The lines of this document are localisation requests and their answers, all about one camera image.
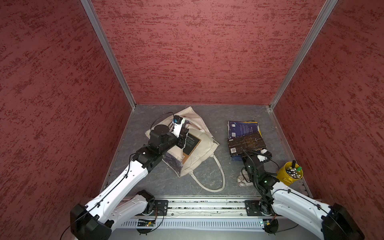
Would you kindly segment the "blue Prince book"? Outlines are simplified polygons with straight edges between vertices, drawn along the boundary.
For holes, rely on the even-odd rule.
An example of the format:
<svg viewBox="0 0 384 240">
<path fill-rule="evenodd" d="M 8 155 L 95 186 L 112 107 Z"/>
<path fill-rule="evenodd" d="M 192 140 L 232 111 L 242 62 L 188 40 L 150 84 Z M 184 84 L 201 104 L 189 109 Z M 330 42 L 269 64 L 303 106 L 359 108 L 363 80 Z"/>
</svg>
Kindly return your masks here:
<svg viewBox="0 0 384 240">
<path fill-rule="evenodd" d="M 256 132 L 262 136 L 258 122 L 228 121 L 228 138 L 247 136 Z"/>
</svg>

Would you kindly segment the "beige canvas tote bag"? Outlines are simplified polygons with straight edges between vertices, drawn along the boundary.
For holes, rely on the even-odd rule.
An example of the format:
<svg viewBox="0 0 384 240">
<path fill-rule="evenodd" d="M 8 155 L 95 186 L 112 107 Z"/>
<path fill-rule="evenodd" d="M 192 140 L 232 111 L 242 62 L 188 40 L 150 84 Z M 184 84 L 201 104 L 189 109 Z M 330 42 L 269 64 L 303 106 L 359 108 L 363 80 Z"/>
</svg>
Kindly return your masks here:
<svg viewBox="0 0 384 240">
<path fill-rule="evenodd" d="M 226 186 L 226 180 L 223 168 L 218 158 L 215 156 L 215 150 L 218 148 L 219 143 L 210 133 L 202 117 L 199 116 L 192 107 L 187 107 L 176 113 L 176 115 L 186 119 L 186 128 L 189 130 L 189 133 L 201 139 L 201 142 L 184 165 L 182 164 L 183 149 L 180 149 L 177 146 L 171 148 L 163 155 L 163 162 L 167 164 L 178 177 L 181 178 L 190 175 L 202 189 L 212 193 L 221 192 Z M 213 158 L 215 160 L 222 176 L 223 183 L 218 189 L 207 188 L 194 174 L 194 170 L 208 158 Z"/>
</svg>

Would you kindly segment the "thin black book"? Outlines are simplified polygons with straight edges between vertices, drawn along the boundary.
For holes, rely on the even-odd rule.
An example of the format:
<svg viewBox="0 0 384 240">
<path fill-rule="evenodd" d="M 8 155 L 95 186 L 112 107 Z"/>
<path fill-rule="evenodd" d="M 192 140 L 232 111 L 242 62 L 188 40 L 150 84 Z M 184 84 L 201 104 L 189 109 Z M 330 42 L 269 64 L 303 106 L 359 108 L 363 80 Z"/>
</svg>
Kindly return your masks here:
<svg viewBox="0 0 384 240">
<path fill-rule="evenodd" d="M 201 139 L 198 137 L 188 133 L 186 137 L 186 144 L 183 148 L 183 158 L 182 158 L 182 164 L 184 165 L 189 157 L 192 155 L 193 151 L 196 149 L 196 147 L 201 142 Z"/>
</svg>

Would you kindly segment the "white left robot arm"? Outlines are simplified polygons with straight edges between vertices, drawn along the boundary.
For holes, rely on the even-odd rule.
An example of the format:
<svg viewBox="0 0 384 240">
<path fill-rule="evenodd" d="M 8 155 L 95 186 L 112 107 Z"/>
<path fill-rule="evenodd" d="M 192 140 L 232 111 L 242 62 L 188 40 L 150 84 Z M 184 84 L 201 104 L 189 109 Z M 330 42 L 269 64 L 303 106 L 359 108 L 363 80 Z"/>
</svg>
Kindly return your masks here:
<svg viewBox="0 0 384 240">
<path fill-rule="evenodd" d="M 171 148 L 185 146 L 189 130 L 176 124 L 173 130 L 157 125 L 150 131 L 149 143 L 129 158 L 123 172 L 86 205 L 76 205 L 70 212 L 70 230 L 78 240 L 107 240 L 118 224 L 140 214 L 157 213 L 155 197 L 143 190 L 130 201 L 121 201 L 131 189 L 145 178 Z"/>
</svg>

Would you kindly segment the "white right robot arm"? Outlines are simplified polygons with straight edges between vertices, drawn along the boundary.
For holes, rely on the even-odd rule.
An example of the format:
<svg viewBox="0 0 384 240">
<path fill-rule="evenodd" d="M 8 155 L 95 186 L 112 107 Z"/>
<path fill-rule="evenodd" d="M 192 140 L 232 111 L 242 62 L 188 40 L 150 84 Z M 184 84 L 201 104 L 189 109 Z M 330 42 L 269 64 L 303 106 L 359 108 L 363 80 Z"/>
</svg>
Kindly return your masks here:
<svg viewBox="0 0 384 240">
<path fill-rule="evenodd" d="M 363 240 L 365 235 L 349 212 L 307 197 L 285 185 L 276 174 L 265 171 L 255 151 L 243 151 L 243 162 L 250 182 L 261 195 L 259 209 L 266 216 L 279 215 L 307 229 L 321 240 Z"/>
</svg>

